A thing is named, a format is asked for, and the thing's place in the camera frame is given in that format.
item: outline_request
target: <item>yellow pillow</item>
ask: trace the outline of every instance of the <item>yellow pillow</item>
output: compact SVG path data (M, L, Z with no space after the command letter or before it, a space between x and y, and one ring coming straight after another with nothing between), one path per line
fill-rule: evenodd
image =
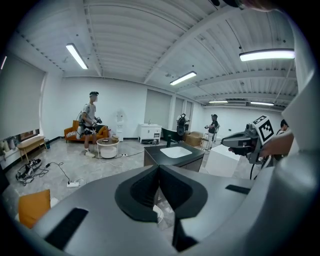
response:
M22 224L31 229L50 210L50 190L27 194L19 198L18 213Z

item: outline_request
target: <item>white cabinet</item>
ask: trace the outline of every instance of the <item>white cabinet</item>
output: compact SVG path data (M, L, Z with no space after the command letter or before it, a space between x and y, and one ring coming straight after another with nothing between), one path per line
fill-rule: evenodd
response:
M142 140L159 140L161 136L161 126L157 124L139 124L139 137L140 143Z

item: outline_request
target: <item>gray floor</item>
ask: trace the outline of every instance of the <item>gray floor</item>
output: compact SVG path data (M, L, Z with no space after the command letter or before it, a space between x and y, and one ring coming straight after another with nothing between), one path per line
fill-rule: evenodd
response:
M164 145L165 143L165 141L161 141L160 145ZM218 145L220 145L219 141L217 141L213 146L216 147ZM43 162L41 166L42 168L50 162L56 162L57 164L63 162L61 167L69 176L70 180L74 181L76 179L83 178L87 183L89 183L97 179L142 167L144 165L144 147L150 146L140 144L138 140L125 140L119 144L120 154L133 155L139 152L142 153L130 157L106 159L105 162L102 162L99 159L84 156L83 143L66 143L64 139L58 139L51 143L48 151L38 150L37 152L29 155L29 159L40 158ZM209 154L207 153L203 158L200 168L201 173L208 173L205 169L208 155ZM17 170L23 165L24 163L20 162L6 173L10 185L1 196L8 214L13 218L18 212L18 200L20 196L50 189L50 196L52 198L55 197L58 200L62 200L78 189L67 188L68 179L56 164L51 164L49 166L49 172L46 175L43 177L36 177L31 183L23 186L21 183L17 182L15 178ZM250 170L251 164L249 164L248 160L242 156L233 177L249 179ZM258 171L259 168L255 166L253 177L258 173ZM164 213L164 218L159 223L159 228L167 239L171 241L173 237L175 214L165 198L162 198L158 202L157 206L161 208Z

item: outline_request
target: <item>white box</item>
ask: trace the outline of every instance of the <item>white box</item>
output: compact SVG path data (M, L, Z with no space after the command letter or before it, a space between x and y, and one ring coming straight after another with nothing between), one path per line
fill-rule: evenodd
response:
M232 177L238 165L240 155L228 151L228 147L219 145L210 150L205 169L211 175Z

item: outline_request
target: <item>round white table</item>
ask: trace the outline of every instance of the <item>round white table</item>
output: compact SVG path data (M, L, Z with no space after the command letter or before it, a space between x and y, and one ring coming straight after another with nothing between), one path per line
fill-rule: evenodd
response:
M96 147L98 151L98 158L114 158L115 156L119 156L119 150L118 150L118 144L119 140L112 141L111 138L100 138L96 141Z

